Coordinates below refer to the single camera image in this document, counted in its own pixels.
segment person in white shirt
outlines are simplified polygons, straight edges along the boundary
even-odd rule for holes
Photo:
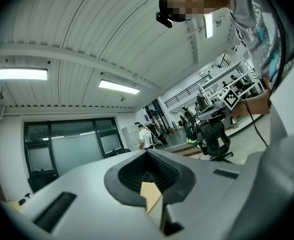
[[[148,129],[143,128],[142,124],[140,124],[138,127],[139,127],[140,149],[141,150],[153,149],[151,132]]]

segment fluorescent light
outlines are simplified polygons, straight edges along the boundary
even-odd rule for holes
[[[51,139],[55,140],[55,139],[61,139],[64,138],[64,136],[56,136],[56,137],[52,137]]]
[[[48,70],[41,68],[4,67],[0,68],[0,80],[4,79],[32,79],[47,80]]]
[[[94,131],[91,131],[91,132],[85,132],[85,133],[81,133],[80,136],[83,136],[83,135],[89,135],[89,134],[94,134],[95,132]]]
[[[109,82],[105,80],[101,80],[99,87],[101,88],[106,88],[106,89],[111,89],[111,90],[116,90],[116,91],[121,91],[125,93],[130,93],[130,94],[137,94],[139,92],[138,89],[134,89],[131,87],[127,87],[118,83],[114,82]]]
[[[213,36],[212,13],[204,14],[203,19],[205,21],[206,38],[211,38]]]

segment black chair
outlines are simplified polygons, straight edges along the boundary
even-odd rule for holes
[[[197,132],[201,133],[207,144],[207,146],[203,146],[201,142],[198,143],[204,155],[210,155],[212,157],[210,159],[211,161],[221,161],[232,164],[232,162],[225,159],[227,156],[233,157],[233,152],[228,152],[230,138],[226,135],[223,124],[219,118],[216,117],[211,119],[210,122],[199,124],[197,126]],[[223,146],[219,146],[219,138],[223,141]]]

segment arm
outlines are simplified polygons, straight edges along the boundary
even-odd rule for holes
[[[143,143],[144,143],[144,140],[141,139],[141,140],[140,140],[140,149],[141,149],[141,150],[143,150]]]
[[[266,86],[268,87],[267,90],[265,90],[263,93],[261,93],[260,95],[256,97],[246,99],[248,108],[252,115],[269,114],[268,98],[270,95],[270,89],[268,85],[268,77],[263,76],[263,80]],[[249,112],[247,111],[246,107],[242,103],[238,103],[236,107],[232,110],[233,118],[237,116],[247,116],[247,115],[249,115]]]

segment white shirt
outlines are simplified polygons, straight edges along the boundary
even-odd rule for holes
[[[146,149],[152,145],[152,135],[149,130],[142,129],[139,131],[139,138],[143,141],[143,148]]]

